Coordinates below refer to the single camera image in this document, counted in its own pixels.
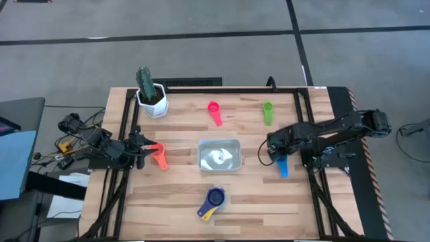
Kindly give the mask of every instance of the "white pot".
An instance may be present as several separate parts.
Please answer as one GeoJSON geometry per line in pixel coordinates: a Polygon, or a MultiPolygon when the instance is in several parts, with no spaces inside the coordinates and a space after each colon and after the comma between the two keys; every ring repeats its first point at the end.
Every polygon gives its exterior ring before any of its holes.
{"type": "Polygon", "coordinates": [[[163,91],[163,98],[156,104],[148,105],[148,104],[142,103],[139,95],[140,90],[137,90],[136,96],[140,107],[143,108],[146,114],[148,114],[152,118],[161,118],[167,114],[167,108],[169,107],[169,102],[167,101],[166,93],[164,92],[163,85],[154,83],[154,86],[155,88],[158,88],[161,91],[163,91]]]}

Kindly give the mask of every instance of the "cable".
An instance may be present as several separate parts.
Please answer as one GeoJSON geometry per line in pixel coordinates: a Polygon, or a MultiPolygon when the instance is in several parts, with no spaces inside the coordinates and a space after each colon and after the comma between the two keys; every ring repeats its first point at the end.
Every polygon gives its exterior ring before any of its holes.
{"type": "Polygon", "coordinates": [[[60,151],[60,147],[59,147],[58,145],[60,144],[60,142],[61,142],[64,138],[69,137],[69,136],[70,136],[70,135],[66,134],[66,135],[64,135],[64,136],[62,136],[62,137],[60,137],[60,138],[58,138],[58,139],[54,142],[54,146],[55,146],[55,148],[57,148],[57,150],[59,150],[59,151],[60,151]]]}
{"type": "Polygon", "coordinates": [[[97,126],[99,123],[97,123],[97,124],[90,124],[90,125],[87,125],[86,127],[78,127],[78,129],[80,129],[80,130],[90,130],[90,129],[93,129],[94,126],[97,126]]]}
{"type": "Polygon", "coordinates": [[[400,151],[402,151],[402,153],[404,155],[406,155],[407,157],[409,157],[410,159],[412,159],[414,161],[418,161],[418,162],[421,162],[421,163],[430,163],[430,161],[423,161],[423,160],[420,160],[420,159],[417,159],[417,158],[414,158],[414,157],[410,156],[408,153],[406,153],[406,151],[403,150],[403,148],[401,147],[401,145],[400,145],[400,143],[398,141],[398,134],[400,133],[400,131],[404,130],[405,129],[404,127],[412,126],[412,125],[416,125],[416,124],[405,124],[405,125],[401,126],[400,128],[398,128],[398,130],[396,132],[396,144],[397,144],[397,147],[400,149],[400,151]]]}
{"type": "Polygon", "coordinates": [[[41,163],[41,161],[43,161],[46,158],[52,158],[51,155],[53,155],[53,154],[56,154],[56,153],[51,153],[49,155],[41,155],[40,156],[41,158],[39,160],[36,160],[35,162],[32,162],[31,165],[30,165],[30,167],[32,167],[33,165],[41,165],[41,164],[43,164],[43,163],[41,163]]]}
{"type": "Polygon", "coordinates": [[[75,153],[76,151],[78,151],[78,150],[81,150],[81,149],[85,149],[85,148],[87,148],[87,146],[85,146],[85,145],[81,145],[80,147],[78,147],[78,148],[76,148],[76,149],[73,149],[73,150],[71,150],[71,151],[67,151],[67,152],[64,152],[64,153],[55,153],[54,155],[46,155],[45,157],[50,157],[50,158],[52,158],[52,157],[56,157],[57,155],[69,155],[69,154],[72,154],[72,153],[75,153]]]}
{"type": "Polygon", "coordinates": [[[323,169],[323,166],[324,166],[323,159],[319,158],[318,160],[320,161],[320,167],[316,171],[313,171],[314,167],[310,165],[310,167],[308,169],[308,173],[309,174],[315,175],[315,174],[317,174],[318,172],[320,172],[323,169]]]}
{"type": "Polygon", "coordinates": [[[55,169],[58,167],[58,164],[56,164],[55,166],[54,166],[54,169],[52,169],[52,171],[50,172],[50,173],[52,173],[52,172],[54,172],[55,171],[55,169]]]}
{"type": "Polygon", "coordinates": [[[81,141],[85,141],[85,142],[87,142],[85,139],[83,139],[83,138],[81,138],[81,137],[79,137],[79,136],[76,136],[76,135],[71,134],[71,133],[67,133],[67,134],[69,134],[70,136],[75,137],[75,138],[77,138],[77,139],[79,139],[79,140],[81,140],[81,141]]]}
{"type": "Polygon", "coordinates": [[[47,167],[49,164],[55,162],[55,158],[51,158],[49,161],[44,162],[44,163],[37,163],[37,164],[32,164],[33,165],[40,165],[39,169],[37,170],[36,173],[39,173],[39,171],[43,168],[43,167],[47,167]]]}
{"type": "Polygon", "coordinates": [[[48,222],[49,220],[55,218],[56,216],[58,216],[60,214],[73,214],[73,213],[77,213],[77,212],[82,212],[82,210],[74,211],[74,212],[59,212],[58,214],[55,214],[54,216],[52,216],[50,218],[47,218],[47,219],[43,220],[42,222],[39,222],[39,223],[31,226],[30,228],[28,228],[24,232],[20,233],[17,237],[15,237],[14,240],[17,241],[22,235],[25,235],[25,233],[27,233],[28,231],[32,230],[34,227],[36,227],[38,225],[41,225],[42,223],[48,222]]]}
{"type": "Polygon", "coordinates": [[[101,106],[58,106],[58,105],[45,105],[46,108],[105,108],[101,106]]]}
{"type": "Polygon", "coordinates": [[[93,114],[92,116],[90,116],[88,119],[86,119],[86,121],[84,121],[84,124],[86,124],[90,119],[93,119],[93,123],[94,123],[94,118],[98,115],[98,114],[100,114],[100,113],[102,113],[102,112],[104,112],[104,110],[105,110],[106,108],[101,108],[98,112],[96,112],[95,114],[93,114]]]}
{"type": "Polygon", "coordinates": [[[258,151],[257,151],[257,157],[258,157],[258,160],[260,161],[260,163],[261,163],[262,165],[264,165],[264,166],[269,166],[269,165],[272,165],[273,163],[275,163],[275,161],[272,161],[271,163],[266,164],[266,163],[263,163],[263,162],[261,161],[261,158],[260,158],[260,150],[261,150],[261,147],[263,147],[263,145],[264,145],[266,142],[267,142],[267,139],[265,139],[265,140],[261,143],[261,145],[260,145],[260,147],[258,148],[258,151]]]}

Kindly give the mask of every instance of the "gray floor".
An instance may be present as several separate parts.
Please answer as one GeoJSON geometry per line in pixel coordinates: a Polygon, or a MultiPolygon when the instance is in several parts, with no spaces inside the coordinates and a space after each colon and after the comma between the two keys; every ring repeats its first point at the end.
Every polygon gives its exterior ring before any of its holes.
{"type": "MultiPolygon", "coordinates": [[[[430,24],[426,0],[300,0],[294,7],[302,29],[430,24]]],[[[0,13],[0,40],[291,29],[282,0],[8,1],[0,13]]],[[[359,108],[387,112],[395,130],[430,116],[429,41],[429,31],[303,36],[314,84],[351,87],[359,108]]],[[[110,87],[135,86],[142,65],[158,78],[223,77],[225,85],[263,85],[272,75],[278,85],[304,85],[293,36],[0,46],[0,101],[43,96],[52,105],[104,106],[110,87]]],[[[56,124],[70,112],[88,117],[93,110],[46,108],[37,151],[54,150],[61,135],[56,124]]],[[[394,237],[427,241],[430,165],[407,159],[394,133],[368,142],[394,237]]],[[[429,142],[421,134],[401,140],[427,160],[429,142]]],[[[71,238],[75,223],[43,228],[41,240],[71,238]]]]}

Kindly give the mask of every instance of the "cactus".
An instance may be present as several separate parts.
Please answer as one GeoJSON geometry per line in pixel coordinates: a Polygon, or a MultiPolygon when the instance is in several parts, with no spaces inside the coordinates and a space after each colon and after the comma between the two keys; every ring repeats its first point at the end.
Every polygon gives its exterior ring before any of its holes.
{"type": "Polygon", "coordinates": [[[151,103],[156,96],[153,79],[150,75],[148,67],[139,67],[139,70],[136,72],[136,81],[140,89],[140,94],[142,94],[143,99],[148,103],[151,103]]]}

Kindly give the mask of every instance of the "wooden tabletop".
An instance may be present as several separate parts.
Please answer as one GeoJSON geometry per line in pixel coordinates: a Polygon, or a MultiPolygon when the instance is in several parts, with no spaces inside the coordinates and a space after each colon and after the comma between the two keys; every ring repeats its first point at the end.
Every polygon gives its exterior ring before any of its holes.
{"type": "MultiPolygon", "coordinates": [[[[118,137],[126,91],[125,87],[110,91],[103,128],[112,132],[112,137],[118,137]]],[[[309,93],[315,121],[333,118],[327,90],[310,87],[309,93]]],[[[147,138],[165,145],[169,169],[162,171],[152,157],[147,157],[144,169],[131,171],[120,239],[318,238],[310,186],[299,152],[288,158],[287,179],[280,177],[276,164],[265,167],[257,159],[257,149],[268,132],[298,121],[292,94],[168,94],[167,99],[169,110],[165,117],[152,119],[141,110],[138,125],[147,138]],[[220,127],[206,109],[211,100],[220,104],[220,127]],[[275,106],[270,127],[263,122],[263,102],[275,106]],[[198,141],[213,138],[240,141],[243,165],[238,171],[200,171],[198,141]],[[205,222],[196,212],[208,189],[214,186],[225,189],[226,203],[205,222]]],[[[265,149],[261,159],[270,162],[265,149]]],[[[337,168],[326,172],[334,206],[351,228],[362,234],[348,176],[337,168]]],[[[98,217],[104,175],[104,170],[91,174],[79,223],[82,233],[98,217]]],[[[321,206],[328,233],[327,212],[321,206]]],[[[108,234],[113,231],[116,209],[112,214],[108,234]]]]}

